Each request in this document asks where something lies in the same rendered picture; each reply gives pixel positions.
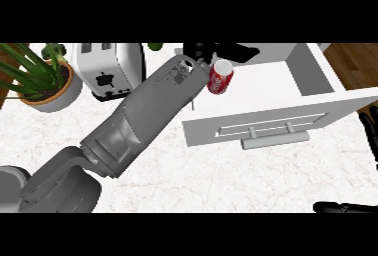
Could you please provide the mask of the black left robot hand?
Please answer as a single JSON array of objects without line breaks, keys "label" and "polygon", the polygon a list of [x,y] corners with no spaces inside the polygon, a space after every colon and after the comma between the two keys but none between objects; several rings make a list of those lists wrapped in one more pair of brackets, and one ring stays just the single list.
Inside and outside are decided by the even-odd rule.
[{"label": "black left robot hand", "polygon": [[202,59],[207,64],[211,64],[213,56],[247,63],[260,54],[260,50],[238,43],[185,43],[183,54],[193,60]]}]

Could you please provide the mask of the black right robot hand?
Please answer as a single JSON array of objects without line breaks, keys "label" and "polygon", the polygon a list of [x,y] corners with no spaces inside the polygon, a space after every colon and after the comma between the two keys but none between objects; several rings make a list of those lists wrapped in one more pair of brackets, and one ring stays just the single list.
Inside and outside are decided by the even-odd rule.
[{"label": "black right robot hand", "polygon": [[[376,161],[378,169],[378,106],[369,107],[369,113],[362,112],[359,114],[359,120],[362,122],[371,151]],[[376,213],[378,206],[350,204],[337,202],[319,201],[313,204],[313,211],[316,213]]]}]

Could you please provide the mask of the red can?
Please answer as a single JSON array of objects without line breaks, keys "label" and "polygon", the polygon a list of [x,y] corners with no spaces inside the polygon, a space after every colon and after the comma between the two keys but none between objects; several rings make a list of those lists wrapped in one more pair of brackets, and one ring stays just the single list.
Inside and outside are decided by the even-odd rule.
[{"label": "red can", "polygon": [[208,91],[213,94],[224,93],[232,77],[233,77],[232,63],[224,59],[217,60],[210,69],[210,81],[207,84]]}]

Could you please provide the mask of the white open drawer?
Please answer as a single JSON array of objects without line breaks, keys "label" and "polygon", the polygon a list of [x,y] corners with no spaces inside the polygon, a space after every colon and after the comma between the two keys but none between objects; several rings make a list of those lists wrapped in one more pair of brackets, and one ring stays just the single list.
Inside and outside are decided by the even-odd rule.
[{"label": "white open drawer", "polygon": [[292,103],[306,96],[344,90],[323,55],[329,43],[242,43],[260,53],[245,63],[233,62],[226,92],[204,89],[185,107],[183,119],[236,115]]}]

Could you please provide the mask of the white toaster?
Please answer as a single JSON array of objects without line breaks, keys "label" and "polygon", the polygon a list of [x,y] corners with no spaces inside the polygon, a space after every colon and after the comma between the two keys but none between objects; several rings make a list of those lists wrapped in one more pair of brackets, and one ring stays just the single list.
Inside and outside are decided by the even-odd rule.
[{"label": "white toaster", "polygon": [[94,98],[124,98],[146,79],[140,43],[74,43],[72,67]]}]

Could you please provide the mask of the green plant in white pot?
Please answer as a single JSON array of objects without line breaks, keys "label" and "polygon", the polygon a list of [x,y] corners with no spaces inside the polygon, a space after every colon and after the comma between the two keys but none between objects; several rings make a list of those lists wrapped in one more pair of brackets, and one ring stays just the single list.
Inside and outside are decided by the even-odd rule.
[{"label": "green plant in white pot", "polygon": [[37,111],[52,113],[75,101],[83,82],[65,59],[66,49],[47,43],[41,55],[28,43],[0,43],[0,88]]}]

